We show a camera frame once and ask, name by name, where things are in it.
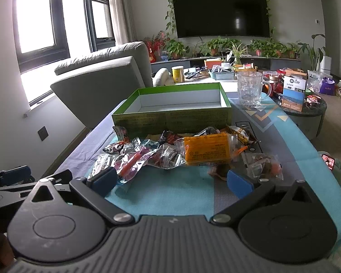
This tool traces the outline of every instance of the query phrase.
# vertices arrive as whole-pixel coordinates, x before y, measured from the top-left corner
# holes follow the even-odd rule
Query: gray sofa
[[[50,88],[71,112],[93,129],[136,89],[152,87],[149,54],[133,42],[61,61]]]

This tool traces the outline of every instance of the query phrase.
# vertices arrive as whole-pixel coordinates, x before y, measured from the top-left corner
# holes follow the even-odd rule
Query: red decoration
[[[143,40],[143,42],[146,44],[146,47],[148,48],[149,60],[151,63],[157,61],[155,52],[158,51],[160,47],[163,47],[165,45],[166,40],[167,39],[163,31],[158,32],[158,34],[156,36],[153,36],[151,40],[150,38],[145,38]]]

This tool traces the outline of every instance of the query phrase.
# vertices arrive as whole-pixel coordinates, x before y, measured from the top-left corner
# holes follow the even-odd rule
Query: white curtain
[[[135,41],[136,34],[130,0],[109,0],[116,45]]]

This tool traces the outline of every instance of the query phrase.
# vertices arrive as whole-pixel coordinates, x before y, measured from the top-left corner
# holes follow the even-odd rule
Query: yellow canister
[[[174,83],[184,82],[184,72],[183,72],[182,65],[172,67],[172,74],[173,74]]]

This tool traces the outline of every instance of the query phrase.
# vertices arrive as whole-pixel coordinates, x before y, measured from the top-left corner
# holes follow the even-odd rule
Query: window
[[[20,72],[69,58],[62,0],[13,0]]]
[[[91,51],[115,46],[109,0],[84,0]]]

